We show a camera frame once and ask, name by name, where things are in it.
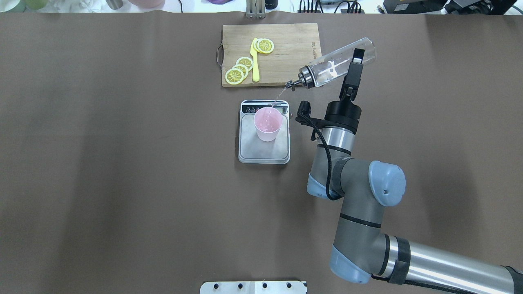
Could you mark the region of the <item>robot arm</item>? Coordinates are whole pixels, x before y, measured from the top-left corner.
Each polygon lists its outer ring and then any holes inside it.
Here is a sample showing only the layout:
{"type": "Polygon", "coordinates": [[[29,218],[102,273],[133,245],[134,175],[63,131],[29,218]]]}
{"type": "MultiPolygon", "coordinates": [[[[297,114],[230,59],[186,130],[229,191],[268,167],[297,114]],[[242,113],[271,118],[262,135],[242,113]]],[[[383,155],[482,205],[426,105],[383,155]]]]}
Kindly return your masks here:
{"type": "Polygon", "coordinates": [[[367,50],[344,50],[349,62],[340,98],[327,106],[324,119],[299,105],[296,120],[312,128],[318,141],[307,192],[342,200],[329,266],[352,283],[370,279],[452,294],[521,294],[522,271],[493,265],[381,232],[384,210],[397,205],[407,181],[397,165],[351,156],[361,109],[353,103],[367,50]]]}

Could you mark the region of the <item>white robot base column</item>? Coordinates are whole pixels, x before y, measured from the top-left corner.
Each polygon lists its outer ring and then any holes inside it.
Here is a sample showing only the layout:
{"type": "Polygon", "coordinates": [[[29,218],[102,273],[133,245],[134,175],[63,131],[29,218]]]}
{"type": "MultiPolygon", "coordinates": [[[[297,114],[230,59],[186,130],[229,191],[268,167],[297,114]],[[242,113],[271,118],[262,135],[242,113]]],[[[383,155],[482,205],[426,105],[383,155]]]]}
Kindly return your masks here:
{"type": "Polygon", "coordinates": [[[208,281],[200,294],[307,294],[304,281],[208,281]]]}

